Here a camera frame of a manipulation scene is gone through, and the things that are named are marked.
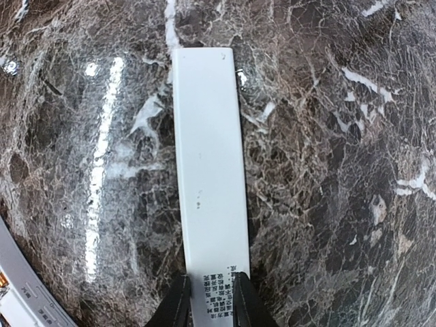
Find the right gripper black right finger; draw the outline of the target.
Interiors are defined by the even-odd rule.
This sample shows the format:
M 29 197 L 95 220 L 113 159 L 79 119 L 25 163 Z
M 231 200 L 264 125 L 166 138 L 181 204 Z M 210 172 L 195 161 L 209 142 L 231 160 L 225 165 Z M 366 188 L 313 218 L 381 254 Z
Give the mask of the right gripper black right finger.
M 245 272 L 234 278 L 233 326 L 278 327 Z

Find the white battery cover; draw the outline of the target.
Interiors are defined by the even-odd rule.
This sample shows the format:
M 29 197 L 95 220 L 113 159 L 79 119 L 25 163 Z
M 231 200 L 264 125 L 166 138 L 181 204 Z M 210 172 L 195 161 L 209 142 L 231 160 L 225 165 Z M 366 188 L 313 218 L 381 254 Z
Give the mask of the white battery cover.
M 249 271 L 240 109 L 230 48 L 173 52 L 176 171 L 195 326 L 233 324 L 234 274 Z

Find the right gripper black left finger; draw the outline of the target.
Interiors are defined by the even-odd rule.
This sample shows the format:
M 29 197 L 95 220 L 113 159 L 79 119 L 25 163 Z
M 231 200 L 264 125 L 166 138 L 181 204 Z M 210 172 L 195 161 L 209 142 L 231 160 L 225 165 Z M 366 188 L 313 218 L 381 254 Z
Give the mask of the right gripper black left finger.
M 145 327 L 183 327 L 188 325 L 191 283 L 179 275 Z

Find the white remote control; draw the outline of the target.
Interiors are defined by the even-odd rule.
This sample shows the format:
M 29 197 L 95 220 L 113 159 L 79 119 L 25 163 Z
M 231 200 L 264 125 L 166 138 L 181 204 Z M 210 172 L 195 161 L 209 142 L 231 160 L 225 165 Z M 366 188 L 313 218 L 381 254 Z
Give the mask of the white remote control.
M 1 316 L 11 326 L 75 326 L 1 222 Z

